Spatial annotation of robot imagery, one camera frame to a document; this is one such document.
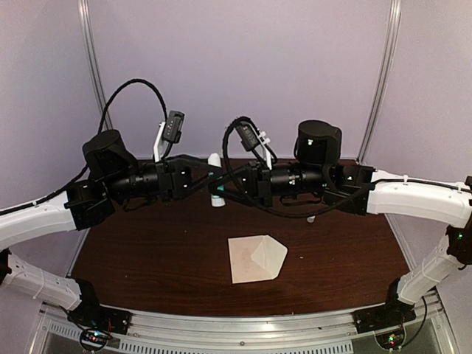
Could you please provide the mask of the beige envelope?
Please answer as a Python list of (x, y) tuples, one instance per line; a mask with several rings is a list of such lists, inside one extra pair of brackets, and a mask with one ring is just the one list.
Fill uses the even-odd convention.
[(270, 235), (228, 239), (233, 284), (275, 280), (288, 254), (288, 248)]

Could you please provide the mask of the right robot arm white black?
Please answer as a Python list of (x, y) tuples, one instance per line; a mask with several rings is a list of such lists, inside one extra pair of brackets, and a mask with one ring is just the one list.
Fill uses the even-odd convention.
[(406, 309), (457, 269), (471, 264), (471, 181), (448, 183), (399, 176), (360, 164), (340, 162), (341, 129), (320, 120), (298, 125), (294, 162), (280, 163), (269, 138), (248, 117), (235, 119), (224, 133), (237, 133), (254, 161), (233, 168), (229, 143), (208, 158), (224, 169), (210, 185), (213, 205), (224, 199), (281, 218), (314, 221), (333, 210), (354, 215), (405, 215), (444, 223), (446, 232), (429, 256), (395, 280), (378, 309), (383, 325), (394, 325)]

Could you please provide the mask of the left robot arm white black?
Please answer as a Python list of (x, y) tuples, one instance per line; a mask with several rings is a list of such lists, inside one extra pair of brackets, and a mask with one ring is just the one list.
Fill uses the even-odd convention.
[(217, 153), (207, 159), (178, 155), (140, 164), (127, 151), (117, 130), (108, 130), (84, 144), (90, 171), (87, 179), (73, 181), (53, 197), (1, 211), (1, 288), (12, 287), (61, 306), (89, 327), (106, 320), (105, 309), (90, 282), (59, 277), (22, 260), (10, 247), (57, 232), (97, 226), (115, 212), (115, 204), (143, 198), (151, 204), (182, 200), (221, 174)]

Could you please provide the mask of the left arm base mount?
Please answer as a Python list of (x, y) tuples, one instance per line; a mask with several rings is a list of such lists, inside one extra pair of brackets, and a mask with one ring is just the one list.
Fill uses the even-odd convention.
[(83, 312), (79, 308), (66, 310), (66, 318), (80, 331), (79, 345), (89, 353), (103, 350), (117, 340), (116, 335), (126, 335), (131, 324), (131, 312), (106, 306), (98, 311)]

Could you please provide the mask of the left aluminium frame post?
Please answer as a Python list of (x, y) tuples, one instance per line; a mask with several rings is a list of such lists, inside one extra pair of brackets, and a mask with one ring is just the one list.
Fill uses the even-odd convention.
[(97, 59), (97, 52), (94, 44), (89, 1), (77, 0), (77, 8), (81, 32), (83, 36), (83, 42), (86, 51), (86, 60), (88, 63), (89, 74), (92, 82), (92, 88), (94, 90), (94, 96), (96, 98), (99, 111), (102, 112), (107, 102), (107, 99), (105, 97), (99, 63)]

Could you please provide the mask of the aluminium frame post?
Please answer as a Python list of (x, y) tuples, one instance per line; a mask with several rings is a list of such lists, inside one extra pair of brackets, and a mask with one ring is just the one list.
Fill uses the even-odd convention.
[(102, 112), (107, 102), (107, 99), (105, 97), (99, 63), (97, 59), (97, 52), (94, 44), (89, 1), (77, 0), (77, 8), (81, 32), (83, 36), (83, 42), (86, 51), (86, 60), (88, 63), (89, 74), (92, 82), (92, 88), (94, 90), (94, 96), (96, 98), (99, 111)]
[(386, 35), (383, 46), (383, 54), (381, 58), (381, 65), (378, 73), (378, 79), (375, 87), (375, 92), (372, 98), (372, 105), (369, 110), (366, 129), (362, 139), (362, 143), (358, 152), (357, 162), (363, 163), (367, 158), (367, 153), (371, 145), (375, 126), (381, 112), (381, 106), (384, 101), (389, 73), (392, 69), (392, 63), (395, 56), (395, 51), (398, 43), (398, 36), (400, 32), (401, 23), (401, 0), (391, 0), (389, 16), (386, 23)]

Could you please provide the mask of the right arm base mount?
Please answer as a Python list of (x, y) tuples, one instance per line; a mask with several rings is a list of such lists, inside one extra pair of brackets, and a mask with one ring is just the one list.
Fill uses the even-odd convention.
[(405, 325), (415, 319), (416, 313), (412, 309), (388, 309), (385, 305), (353, 313), (357, 334), (373, 332), (377, 345), (388, 351), (399, 350), (406, 343)]

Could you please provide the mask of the right aluminium frame post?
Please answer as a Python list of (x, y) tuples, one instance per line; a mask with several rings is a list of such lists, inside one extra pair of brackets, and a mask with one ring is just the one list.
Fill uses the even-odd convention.
[(389, 16), (386, 23), (386, 35), (383, 46), (383, 54), (381, 58), (381, 65), (378, 73), (378, 79), (375, 87), (375, 92), (372, 98), (372, 105), (369, 110), (366, 129), (362, 139), (362, 143), (358, 152), (357, 162), (363, 163), (367, 158), (367, 153), (371, 145), (375, 126), (381, 112), (381, 106), (384, 101), (389, 73), (392, 69), (392, 63), (395, 56), (395, 51), (398, 43), (398, 36), (400, 32), (401, 23), (401, 0), (391, 0)]

